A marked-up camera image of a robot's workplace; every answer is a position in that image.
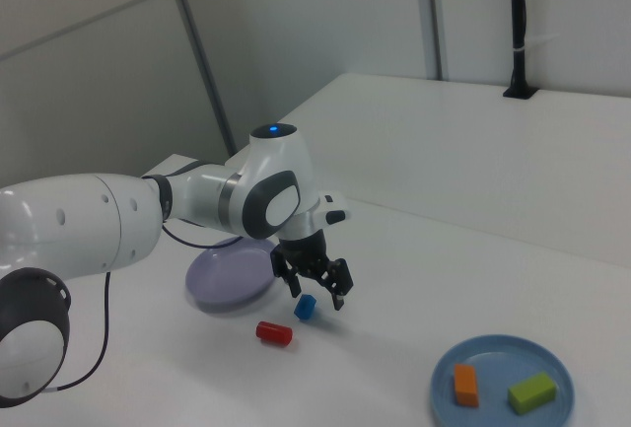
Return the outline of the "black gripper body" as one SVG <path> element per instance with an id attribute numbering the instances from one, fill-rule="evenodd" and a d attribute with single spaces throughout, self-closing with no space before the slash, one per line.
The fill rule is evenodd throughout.
<path id="1" fill-rule="evenodd" d="M 319 263 L 329 260 L 323 230 L 299 240 L 280 240 L 279 248 L 289 265 L 304 277 L 317 277 Z"/>

